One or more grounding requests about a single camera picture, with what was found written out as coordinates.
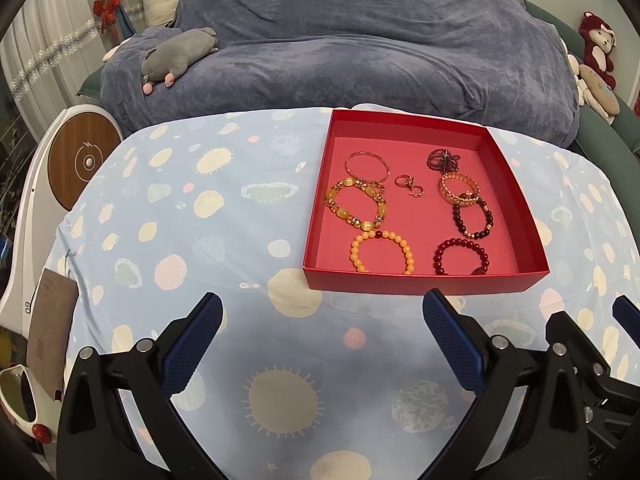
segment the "light blue patterned tablecloth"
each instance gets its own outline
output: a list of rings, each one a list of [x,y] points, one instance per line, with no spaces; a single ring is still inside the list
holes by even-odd
[[[47,263],[80,285],[67,377],[83,346],[127,350],[204,292],[220,295],[220,332],[173,402],[231,479],[414,480],[472,400],[422,321],[421,298],[306,286],[300,267],[330,111],[231,113],[134,134],[66,216]],[[640,262],[609,181],[573,153],[492,134],[552,272],[521,294],[452,304],[489,334],[540,349],[546,319],[565,309],[612,373],[637,383],[638,350],[610,308],[619,294],[638,304]],[[146,455],[161,463],[130,395],[124,402]],[[505,439],[502,431],[491,456]]]

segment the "red box lid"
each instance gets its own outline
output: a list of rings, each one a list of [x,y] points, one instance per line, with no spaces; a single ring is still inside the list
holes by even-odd
[[[448,238],[462,238],[452,218],[452,206],[440,194],[441,174],[430,170],[428,155],[446,148],[460,155],[460,172],[474,179],[480,195],[494,216],[491,234],[476,240],[489,255],[489,270],[471,276],[480,265],[468,248],[445,250],[442,263],[449,276],[437,276],[433,256]],[[384,182],[388,211],[380,230],[401,235],[414,255],[415,270],[404,274],[404,254],[398,244],[385,238],[366,240],[359,257],[369,272],[357,272],[350,260],[351,242],[360,229],[338,218],[325,205],[327,190],[348,176],[344,161],[350,153],[372,152],[389,165]],[[351,159],[358,176],[377,180],[386,174],[383,165],[368,156]],[[407,174],[424,188],[415,198],[394,179]],[[463,183],[447,181],[456,193]],[[343,188],[335,201],[358,218],[373,220],[377,205],[355,187]],[[469,232],[485,226],[480,206],[461,208]],[[303,270],[310,288],[369,294],[423,295],[437,287],[444,294],[497,294],[519,292],[549,272],[535,221],[511,168],[491,133],[478,124],[411,114],[364,110],[334,110],[322,154],[318,185],[306,240]]]

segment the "red bow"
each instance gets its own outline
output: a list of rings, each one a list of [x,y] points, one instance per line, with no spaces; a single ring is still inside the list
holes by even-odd
[[[107,25],[113,25],[116,22],[116,7],[119,5],[120,0],[94,1],[94,14],[100,18],[100,34],[104,34]]]

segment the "red plush bear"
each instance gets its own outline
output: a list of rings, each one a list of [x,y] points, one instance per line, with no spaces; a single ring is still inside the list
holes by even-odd
[[[613,62],[609,58],[611,49],[616,46],[616,33],[602,18],[591,12],[585,12],[580,24],[580,35],[584,38],[584,64],[595,72],[613,90],[616,80],[607,72],[613,71]]]

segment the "silver screw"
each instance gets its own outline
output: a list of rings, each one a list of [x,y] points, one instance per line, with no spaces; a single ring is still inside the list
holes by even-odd
[[[154,347],[153,339],[141,339],[136,343],[136,350],[138,352],[149,352]]]
[[[90,346],[85,346],[78,354],[78,357],[81,359],[88,359],[93,354],[94,354],[94,349],[91,348]]]
[[[491,344],[494,345],[498,350],[504,350],[509,346],[509,340],[505,338],[503,335],[497,335],[492,337]]]
[[[554,354],[556,355],[566,354],[566,346],[564,346],[562,343],[554,343],[552,348],[554,350]]]

